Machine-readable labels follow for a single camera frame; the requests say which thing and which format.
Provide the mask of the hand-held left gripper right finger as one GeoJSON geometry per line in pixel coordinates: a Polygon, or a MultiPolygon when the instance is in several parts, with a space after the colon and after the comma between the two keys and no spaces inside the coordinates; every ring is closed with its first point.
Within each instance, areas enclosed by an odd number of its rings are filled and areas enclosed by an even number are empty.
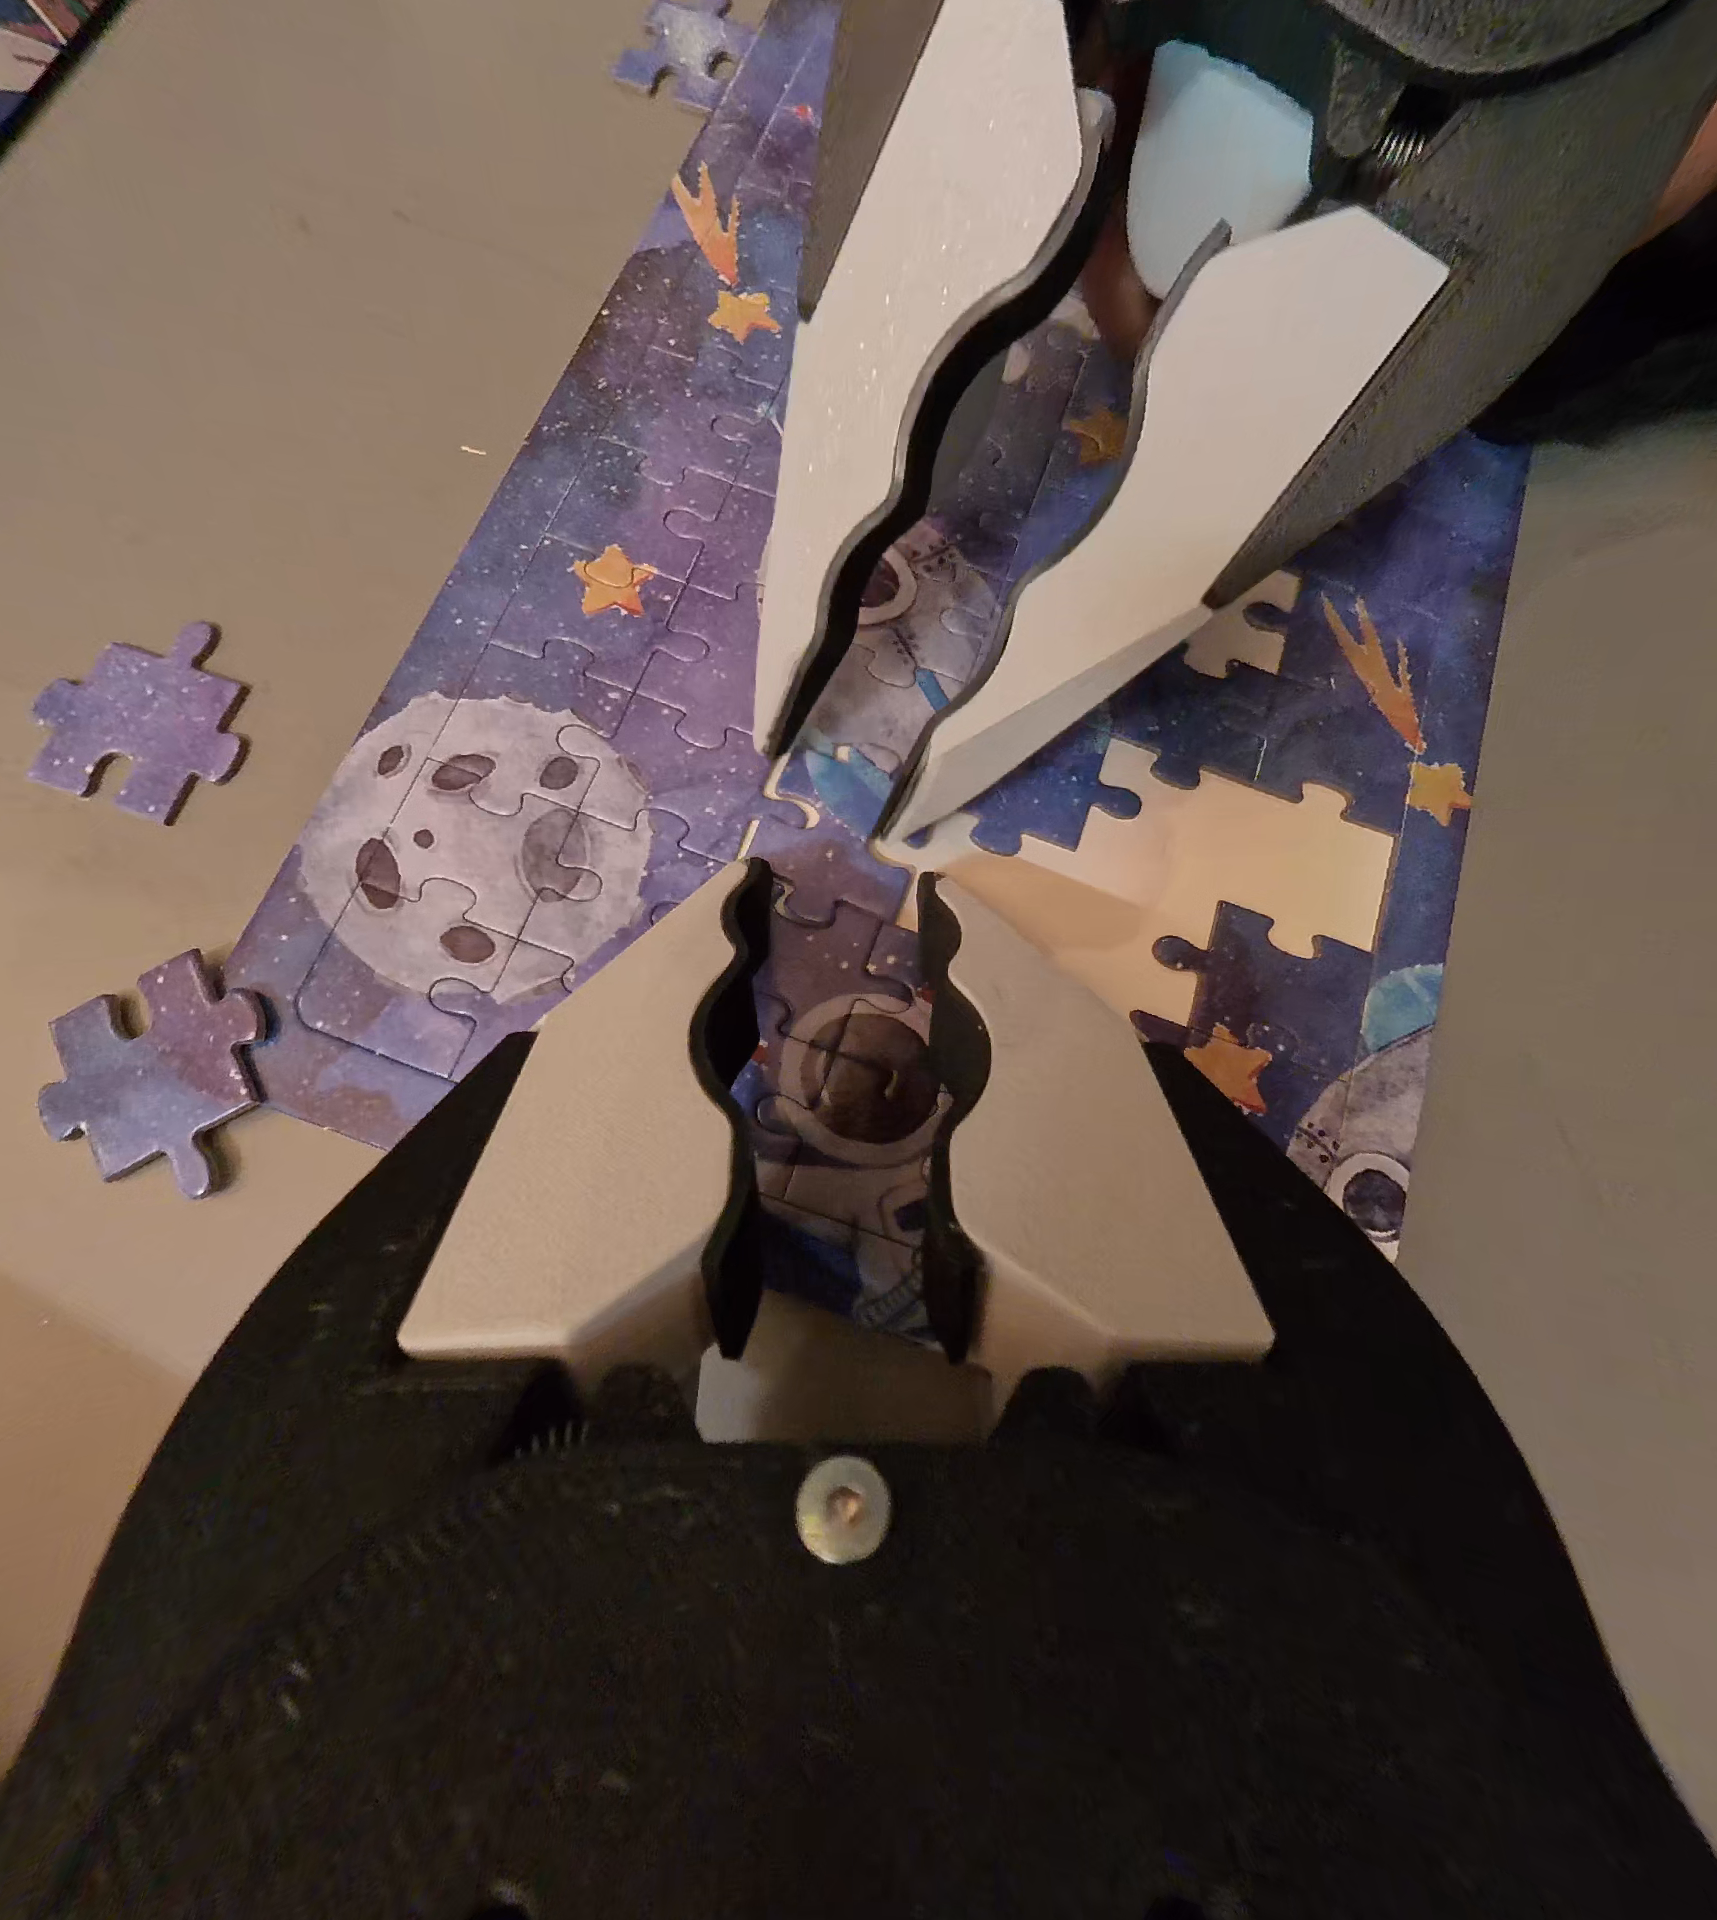
{"type": "Polygon", "coordinates": [[[951,875],[919,879],[923,1305],[991,1379],[1255,1362],[1274,1324],[1131,1019],[951,875]]]}

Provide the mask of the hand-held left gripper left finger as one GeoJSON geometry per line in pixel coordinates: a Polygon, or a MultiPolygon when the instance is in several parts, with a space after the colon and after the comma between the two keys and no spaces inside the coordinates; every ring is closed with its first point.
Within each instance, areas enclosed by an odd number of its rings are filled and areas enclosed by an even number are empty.
{"type": "Polygon", "coordinates": [[[533,1386],[585,1436],[700,1443],[703,1357],[764,1294],[733,1083],[761,1019],[773,872],[739,858],[519,1043],[507,1097],[399,1328],[427,1386],[533,1386]]]}

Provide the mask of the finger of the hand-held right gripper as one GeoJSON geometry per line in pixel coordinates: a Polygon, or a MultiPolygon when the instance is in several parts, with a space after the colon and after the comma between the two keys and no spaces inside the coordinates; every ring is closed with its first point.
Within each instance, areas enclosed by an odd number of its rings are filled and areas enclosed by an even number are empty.
{"type": "Polygon", "coordinates": [[[1064,3],[865,3],[840,25],[763,571],[766,755],[925,513],[967,389],[1077,273],[1112,132],[1064,3]]]}
{"type": "Polygon", "coordinates": [[[1112,491],[1018,580],[981,672],[919,735],[877,840],[961,809],[1191,635],[1447,275],[1357,204],[1248,241],[1217,222],[1136,361],[1112,491]]]}

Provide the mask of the space jigsaw puzzle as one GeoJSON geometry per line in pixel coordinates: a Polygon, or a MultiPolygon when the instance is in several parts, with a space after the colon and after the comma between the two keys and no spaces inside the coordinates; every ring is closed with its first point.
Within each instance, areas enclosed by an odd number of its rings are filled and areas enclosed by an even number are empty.
{"type": "Polygon", "coordinates": [[[775,1281],[920,1331],[916,872],[957,865],[1399,1255],[1529,456],[1464,436],[943,827],[869,832],[1022,574],[1093,517],[1129,371],[1068,297],[893,541],[811,731],[751,733],[834,3],[775,3],[231,958],[266,1101],[389,1148],[733,858],[775,874],[775,1281]]]}

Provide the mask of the purple jigsaw puzzle piece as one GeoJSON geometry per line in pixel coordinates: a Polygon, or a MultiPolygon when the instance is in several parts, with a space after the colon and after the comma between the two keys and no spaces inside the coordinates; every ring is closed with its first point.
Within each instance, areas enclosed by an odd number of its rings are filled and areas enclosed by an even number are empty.
{"type": "Polygon", "coordinates": [[[261,991],[222,987],[198,950],[151,968],[136,990],[139,1032],[110,993],[52,1019],[61,1076],[40,1088],[38,1118],[51,1140],[85,1140],[104,1181],[161,1160],[198,1200],[222,1183],[211,1135],[263,1099],[248,1053],[271,1012],[261,991]]]}
{"type": "Polygon", "coordinates": [[[218,638],[217,623],[197,619],[165,653],[113,641],[83,680],[46,683],[32,704],[46,737],[28,780],[85,800],[120,760],[115,803],[174,823],[195,783],[220,785],[247,757],[247,739],[231,728],[247,683],[204,666],[218,638]]]}
{"type": "Polygon", "coordinates": [[[758,27],[731,2],[651,2],[637,46],[611,63],[611,80],[633,93],[673,98],[681,108],[715,112],[755,46],[758,27]]]}

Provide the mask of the person's right forearm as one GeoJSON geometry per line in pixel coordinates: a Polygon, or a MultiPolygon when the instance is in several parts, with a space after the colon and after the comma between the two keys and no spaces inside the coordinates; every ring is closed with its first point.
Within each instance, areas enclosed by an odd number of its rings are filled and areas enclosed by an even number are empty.
{"type": "Polygon", "coordinates": [[[1471,427],[1496,443],[1597,445],[1688,415],[1717,415],[1717,190],[1621,259],[1471,427]]]}

